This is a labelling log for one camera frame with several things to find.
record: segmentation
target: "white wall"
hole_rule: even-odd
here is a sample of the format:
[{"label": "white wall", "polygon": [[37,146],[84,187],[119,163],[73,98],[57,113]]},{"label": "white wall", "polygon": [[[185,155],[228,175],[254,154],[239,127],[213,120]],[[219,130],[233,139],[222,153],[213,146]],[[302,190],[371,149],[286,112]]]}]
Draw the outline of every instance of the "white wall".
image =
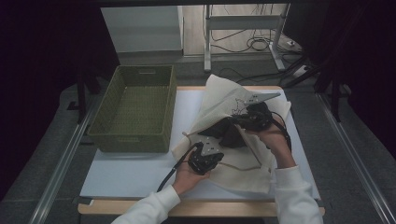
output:
[{"label": "white wall", "polygon": [[116,52],[182,50],[181,7],[103,7]]}]

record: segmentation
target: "beige cloth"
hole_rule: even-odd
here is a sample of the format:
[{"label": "beige cloth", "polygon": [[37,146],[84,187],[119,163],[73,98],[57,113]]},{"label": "beige cloth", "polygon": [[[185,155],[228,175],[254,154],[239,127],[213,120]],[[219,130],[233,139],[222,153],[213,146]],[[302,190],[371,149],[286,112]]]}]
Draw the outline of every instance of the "beige cloth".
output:
[{"label": "beige cloth", "polygon": [[[231,80],[211,75],[206,82],[204,98],[200,111],[188,133],[179,144],[172,149],[173,156],[178,160],[189,148],[190,140],[194,144],[205,137],[197,134],[231,114],[243,113],[243,104],[254,91],[248,91]],[[269,109],[278,113],[283,119],[290,111],[291,103],[276,98],[266,101]],[[246,134],[237,126],[247,147],[220,147],[224,157],[209,179],[225,188],[249,192],[267,193],[270,188],[271,167],[274,156],[266,149],[256,135]]]}]

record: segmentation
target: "white table surface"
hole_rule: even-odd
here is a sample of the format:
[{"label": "white table surface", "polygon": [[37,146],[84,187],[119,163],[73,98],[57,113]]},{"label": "white table surface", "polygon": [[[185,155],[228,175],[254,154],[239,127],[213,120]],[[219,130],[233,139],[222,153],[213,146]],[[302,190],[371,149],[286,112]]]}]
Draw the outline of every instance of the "white table surface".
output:
[{"label": "white table surface", "polygon": [[[280,92],[279,99],[286,100],[282,90],[262,90],[258,92]],[[177,90],[170,149],[174,148],[182,132],[188,132],[200,109],[204,91]],[[292,154],[302,170],[306,181],[313,184],[312,196],[320,199],[315,180],[306,159],[300,137],[291,113],[286,118],[291,138]],[[176,161],[171,151],[168,153],[104,153],[96,151],[90,171],[87,174],[80,196],[94,199],[139,199],[156,191],[163,179],[171,171]],[[165,187],[173,183],[173,175]],[[221,188],[210,180],[201,181],[195,189],[183,195],[194,200],[264,200],[274,199],[274,184],[268,194],[237,192]]]}]

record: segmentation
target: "metal frame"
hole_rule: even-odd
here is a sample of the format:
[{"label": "metal frame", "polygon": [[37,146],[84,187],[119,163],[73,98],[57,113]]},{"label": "metal frame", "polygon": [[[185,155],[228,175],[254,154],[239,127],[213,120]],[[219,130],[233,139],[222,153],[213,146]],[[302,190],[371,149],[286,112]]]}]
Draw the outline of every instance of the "metal frame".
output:
[{"label": "metal frame", "polygon": [[372,201],[376,212],[382,219],[382,222],[384,224],[395,224],[396,217],[393,215],[393,211],[391,210],[388,201],[385,199],[383,193],[381,192],[381,189],[375,183],[367,167],[364,165],[364,162],[359,156],[358,150],[353,146],[343,125],[338,122],[332,115],[331,106],[327,100],[326,94],[317,93],[316,96],[318,98],[318,102],[321,104],[324,113],[326,114],[327,119],[332,125],[334,133],[337,135],[338,140],[340,141],[347,157],[349,158],[353,169],[358,175],[361,184],[363,185],[370,200]]},{"label": "metal frame", "polygon": [[278,71],[285,71],[285,65],[277,50],[279,38],[285,24],[290,4],[286,4],[280,15],[263,16],[210,16],[210,5],[206,5],[205,16],[205,52],[204,69],[212,70],[210,54],[210,37],[212,30],[244,30],[244,29],[276,29],[274,41],[269,43],[269,49],[276,63]]},{"label": "metal frame", "polygon": [[81,140],[82,135],[84,134],[87,125],[91,117],[93,116],[93,112],[97,109],[100,103],[100,99],[98,96],[93,96],[92,99],[88,103],[88,113],[84,117],[81,123],[79,123],[71,137],[69,143],[67,144],[64,154],[59,159],[58,165],[56,166],[52,176],[47,184],[43,195],[38,202],[35,211],[33,212],[29,224],[38,224],[44,223],[47,215],[50,212],[53,202],[55,201],[55,197],[58,193],[59,188],[64,181],[64,176],[66,175],[69,165],[73,160],[74,154],[78,148],[79,141]]}]

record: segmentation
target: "basket handle hole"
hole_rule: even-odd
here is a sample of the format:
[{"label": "basket handle hole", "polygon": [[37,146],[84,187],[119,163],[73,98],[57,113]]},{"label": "basket handle hole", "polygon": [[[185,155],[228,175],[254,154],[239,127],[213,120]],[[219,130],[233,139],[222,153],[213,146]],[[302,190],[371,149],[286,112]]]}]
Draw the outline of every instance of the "basket handle hole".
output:
[{"label": "basket handle hole", "polygon": [[139,69],[139,74],[140,75],[147,75],[147,74],[156,74],[157,72],[155,71],[155,69]]}]

